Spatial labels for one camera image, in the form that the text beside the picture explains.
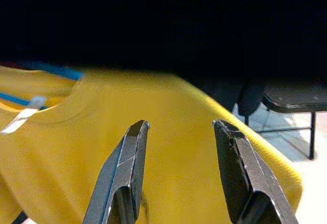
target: white floor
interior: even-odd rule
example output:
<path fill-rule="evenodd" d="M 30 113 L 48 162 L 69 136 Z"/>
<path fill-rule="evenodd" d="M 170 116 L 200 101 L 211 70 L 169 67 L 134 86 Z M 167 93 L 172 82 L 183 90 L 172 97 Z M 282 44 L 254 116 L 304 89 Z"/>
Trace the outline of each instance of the white floor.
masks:
<path fill-rule="evenodd" d="M 237 114 L 237 107 L 233 113 L 241 121 L 244 121 L 244 117 Z M 308 127 L 310 126 L 310 118 L 310 113 L 280 114 L 267 111 L 266 107 L 261 104 L 258 110 L 250 116 L 249 126 L 254 130 Z M 291 145 L 293 144 L 308 154 L 309 130 L 262 134 L 262 136 L 293 161 L 295 167 L 302 174 L 304 190 L 296 212 L 298 222 L 300 224 L 327 223 L 325 215 L 327 200 L 327 112 L 319 112 L 316 115 L 314 160 L 307 159 L 305 155 Z"/>

